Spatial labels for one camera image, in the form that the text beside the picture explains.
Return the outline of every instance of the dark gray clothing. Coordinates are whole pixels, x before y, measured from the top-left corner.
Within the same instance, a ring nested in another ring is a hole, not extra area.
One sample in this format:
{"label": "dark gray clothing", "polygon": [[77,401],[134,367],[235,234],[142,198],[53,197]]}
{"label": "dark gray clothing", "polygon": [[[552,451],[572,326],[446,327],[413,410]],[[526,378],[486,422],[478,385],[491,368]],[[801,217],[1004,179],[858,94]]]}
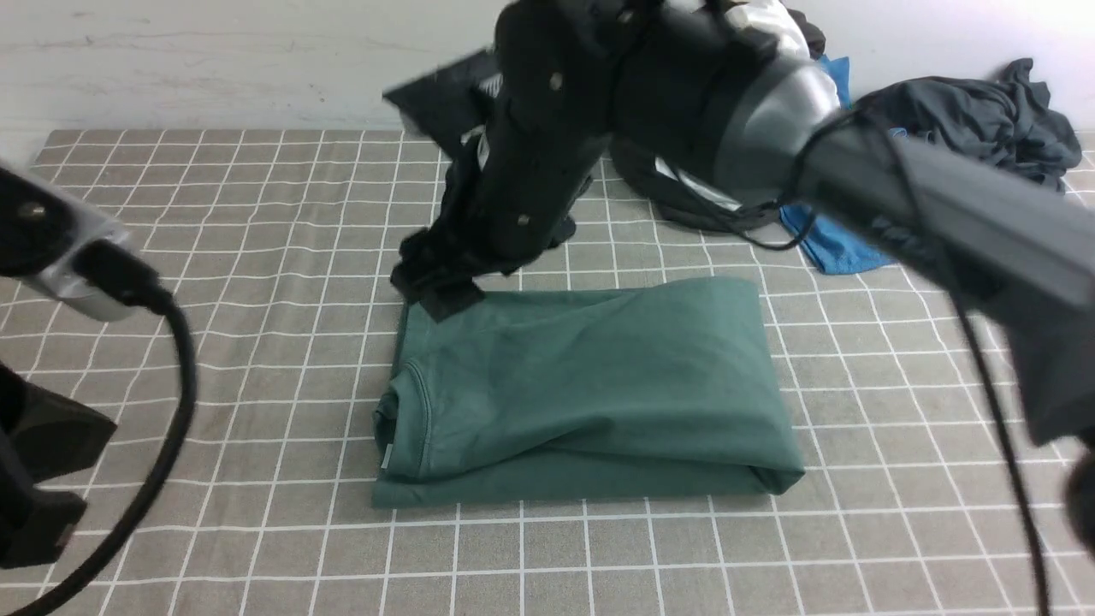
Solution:
{"label": "dark gray clothing", "polygon": [[884,88],[860,100],[891,126],[1064,189],[1065,171],[1083,150],[1064,115],[1049,108],[1049,86],[1031,82],[1034,60],[1007,66],[996,81],[925,77]]}

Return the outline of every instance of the checkered tablecloth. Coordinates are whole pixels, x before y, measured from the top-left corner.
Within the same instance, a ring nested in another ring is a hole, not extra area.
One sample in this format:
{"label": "checkered tablecloth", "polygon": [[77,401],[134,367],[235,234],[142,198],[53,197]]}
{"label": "checkered tablecloth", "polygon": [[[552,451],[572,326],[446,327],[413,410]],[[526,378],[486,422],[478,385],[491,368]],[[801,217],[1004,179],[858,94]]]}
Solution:
{"label": "checkered tablecloth", "polygon": [[[1095,133],[1083,138],[1095,148]],[[392,131],[49,138],[35,172],[129,225],[185,304],[201,363],[196,426],[163,497],[62,614],[1033,613],[1012,497],[945,295],[896,266],[825,277],[798,252],[654,222],[608,162],[574,209],[574,240],[484,286],[756,280],[806,478],[774,499],[369,509],[370,414],[400,313],[387,275],[400,240],[436,211],[445,164],[431,143]],[[1091,152],[1069,182],[1072,200],[1095,205]],[[980,326],[1010,385],[1004,341]],[[113,526],[176,392],[154,318],[104,327],[10,281],[0,360],[119,423],[94,469],[51,483],[91,509],[59,563],[0,572],[7,612]],[[1058,611],[1095,614],[1095,566],[1060,505],[1079,449],[1030,448],[1006,398]]]}

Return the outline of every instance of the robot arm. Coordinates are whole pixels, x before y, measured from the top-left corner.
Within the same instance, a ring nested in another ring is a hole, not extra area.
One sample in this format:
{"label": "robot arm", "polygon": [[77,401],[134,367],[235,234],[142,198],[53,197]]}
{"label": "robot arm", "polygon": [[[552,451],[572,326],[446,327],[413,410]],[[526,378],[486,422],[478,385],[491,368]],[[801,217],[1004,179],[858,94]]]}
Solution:
{"label": "robot arm", "polygon": [[[658,0],[507,7],[495,111],[450,167],[440,218],[401,246],[396,288],[442,319],[482,297],[474,276],[534,260],[615,133],[745,205],[793,191],[942,283],[922,214],[965,303],[1007,334],[1034,442],[1074,437],[1095,450],[1095,218],[1026,179],[896,140],[921,196],[913,211],[892,159],[856,126],[830,129],[841,112],[819,68],[721,25]],[[1095,463],[1084,465],[1070,487],[1077,521],[1095,518]]]}

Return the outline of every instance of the white wall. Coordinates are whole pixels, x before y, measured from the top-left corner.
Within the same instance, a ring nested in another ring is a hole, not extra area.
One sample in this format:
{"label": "white wall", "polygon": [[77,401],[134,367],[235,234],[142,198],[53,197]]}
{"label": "white wall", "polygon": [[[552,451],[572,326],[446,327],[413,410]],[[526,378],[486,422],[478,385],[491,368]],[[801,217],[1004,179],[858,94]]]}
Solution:
{"label": "white wall", "polygon": [[[3,0],[0,132],[10,151],[56,127],[393,124],[380,91],[489,42],[505,3]],[[1029,55],[1054,106],[1095,127],[1090,0],[787,3],[852,57],[858,92]]]}

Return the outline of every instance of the blue cloth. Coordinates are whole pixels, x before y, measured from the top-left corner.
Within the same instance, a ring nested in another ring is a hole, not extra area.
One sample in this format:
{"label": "blue cloth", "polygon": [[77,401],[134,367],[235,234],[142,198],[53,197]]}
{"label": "blue cloth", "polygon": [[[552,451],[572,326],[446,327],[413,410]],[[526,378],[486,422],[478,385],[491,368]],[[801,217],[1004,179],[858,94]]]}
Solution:
{"label": "blue cloth", "polygon": [[[837,82],[837,96],[844,108],[852,106],[851,61],[848,58],[829,59],[821,56],[818,65]],[[894,137],[908,136],[903,128],[890,130]],[[810,208],[787,205],[780,210],[780,219],[793,234],[806,225]],[[833,220],[818,216],[814,229],[803,241],[803,251],[822,274],[858,274],[892,263],[892,258],[864,242]]]}

